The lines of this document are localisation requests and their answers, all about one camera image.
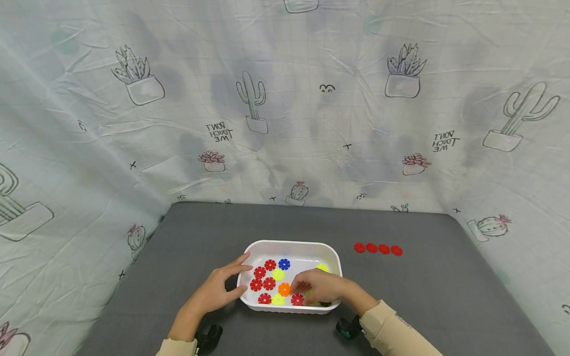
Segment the blue flower-shaped chip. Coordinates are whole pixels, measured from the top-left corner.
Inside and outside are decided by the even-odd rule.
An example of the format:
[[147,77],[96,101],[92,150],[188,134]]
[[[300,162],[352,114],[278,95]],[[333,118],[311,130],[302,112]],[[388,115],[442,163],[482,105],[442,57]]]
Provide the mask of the blue flower-shaped chip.
[[291,262],[288,259],[281,259],[279,260],[279,268],[286,271],[291,266]]

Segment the orange flower-shaped chip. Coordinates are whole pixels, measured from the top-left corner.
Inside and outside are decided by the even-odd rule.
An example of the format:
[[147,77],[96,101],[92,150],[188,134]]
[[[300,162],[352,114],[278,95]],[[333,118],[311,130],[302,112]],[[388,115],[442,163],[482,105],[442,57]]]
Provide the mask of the orange flower-shaped chip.
[[288,297],[289,294],[291,294],[291,286],[289,285],[289,283],[281,283],[279,284],[279,294],[281,294],[283,297]]

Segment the succulent drawing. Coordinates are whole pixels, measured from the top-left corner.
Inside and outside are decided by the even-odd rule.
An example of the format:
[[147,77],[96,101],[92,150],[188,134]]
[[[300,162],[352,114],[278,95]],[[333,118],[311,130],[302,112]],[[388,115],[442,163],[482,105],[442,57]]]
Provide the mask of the succulent drawing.
[[291,195],[285,198],[285,202],[293,206],[303,206],[305,205],[304,197],[309,193],[309,188],[305,186],[304,181],[297,181],[297,184],[291,189]]
[[145,57],[135,57],[133,51],[125,45],[125,48],[119,48],[117,60],[121,68],[113,68],[111,72],[125,85],[131,100],[135,105],[145,105],[162,99],[164,97],[164,88],[162,84],[150,74],[150,64]]
[[542,109],[537,109],[546,91],[546,83],[540,81],[532,86],[524,99],[517,103],[519,92],[514,92],[508,97],[503,106],[503,113],[509,119],[501,131],[490,130],[483,140],[483,146],[497,150],[510,152],[514,150],[522,140],[522,136],[515,134],[523,121],[539,121],[547,117],[556,108],[560,96],[551,97]]
[[404,44],[398,58],[388,57],[388,81],[385,94],[388,97],[414,98],[420,92],[420,78],[427,59],[422,62],[418,55],[418,44]]
[[428,167],[428,165],[431,165],[431,163],[428,162],[428,160],[420,153],[414,153],[410,156],[405,156],[402,163],[404,164],[404,169],[402,171],[404,175],[422,173]]
[[134,224],[127,233],[127,243],[132,250],[131,257],[135,261],[146,243],[145,235],[146,229],[144,226],[137,224]]
[[20,241],[54,217],[46,206],[35,202],[23,207],[10,198],[18,187],[18,177],[0,163],[0,236],[11,241]]
[[257,111],[257,107],[265,103],[265,87],[260,81],[256,92],[249,73],[244,71],[242,77],[243,86],[242,83],[238,81],[235,87],[238,90],[239,97],[250,109],[251,116],[246,116],[247,127],[249,127],[251,131],[265,134],[268,132],[267,121],[259,117],[259,112]]
[[204,168],[208,172],[223,172],[226,170],[226,165],[224,164],[223,158],[224,154],[218,154],[213,151],[206,151],[203,154],[198,155],[199,161],[204,163]]
[[18,333],[18,329],[8,331],[10,323],[0,326],[0,356],[22,356],[28,345],[30,337],[25,333]]
[[467,223],[469,230],[473,233],[477,241],[489,241],[490,236],[503,236],[508,232],[508,225],[511,219],[499,214],[499,216],[489,216],[479,222],[471,220]]

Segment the red flower-shaped chip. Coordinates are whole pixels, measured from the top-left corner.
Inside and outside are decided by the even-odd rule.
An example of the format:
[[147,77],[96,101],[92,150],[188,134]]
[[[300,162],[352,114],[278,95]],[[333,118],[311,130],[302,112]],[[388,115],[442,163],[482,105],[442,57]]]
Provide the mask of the red flower-shaped chip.
[[267,290],[273,290],[273,288],[275,288],[275,280],[271,277],[265,278],[265,281],[263,281],[263,287]]
[[258,267],[255,269],[255,271],[253,271],[253,275],[255,276],[255,278],[264,278],[265,277],[265,268],[263,267]]
[[250,289],[254,292],[259,292],[263,286],[263,281],[261,278],[256,278],[250,283]]
[[355,244],[355,251],[358,253],[364,253],[364,251],[366,251],[366,248],[359,242]]
[[293,296],[291,297],[291,304],[292,305],[296,305],[296,306],[303,306],[303,301],[305,300],[305,298],[303,298],[302,294],[293,294]]
[[271,304],[271,296],[268,293],[261,293],[257,302],[260,304]]
[[396,256],[402,256],[402,253],[404,253],[402,251],[402,249],[400,248],[400,246],[392,246],[392,253],[395,254]]
[[382,252],[384,255],[389,255],[390,247],[388,247],[388,245],[382,244],[378,246],[378,251]]
[[370,252],[370,253],[376,253],[376,251],[378,251],[378,248],[377,248],[376,245],[373,244],[373,243],[366,244],[366,249],[367,249],[368,252]]
[[277,267],[277,263],[274,260],[265,261],[265,269],[268,271],[273,271]]

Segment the right hand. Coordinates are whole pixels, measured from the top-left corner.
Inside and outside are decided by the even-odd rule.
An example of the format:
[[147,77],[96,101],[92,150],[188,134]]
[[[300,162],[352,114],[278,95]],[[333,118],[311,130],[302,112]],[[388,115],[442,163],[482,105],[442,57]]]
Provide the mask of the right hand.
[[312,289],[312,293],[305,297],[305,305],[333,302],[345,297],[351,283],[348,279],[315,268],[295,276],[291,293],[306,293]]

